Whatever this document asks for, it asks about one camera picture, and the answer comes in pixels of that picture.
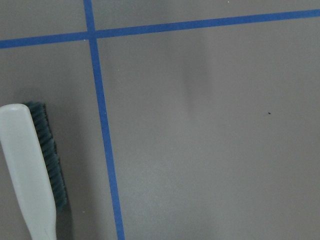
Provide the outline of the black bristle hand brush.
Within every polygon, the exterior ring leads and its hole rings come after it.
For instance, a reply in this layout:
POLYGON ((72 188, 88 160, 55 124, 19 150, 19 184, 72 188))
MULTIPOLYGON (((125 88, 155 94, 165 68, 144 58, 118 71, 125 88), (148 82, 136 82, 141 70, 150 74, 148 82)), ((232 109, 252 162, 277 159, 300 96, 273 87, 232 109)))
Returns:
POLYGON ((31 238, 57 239, 57 213, 68 197, 45 104, 2 106, 0 144, 31 238))

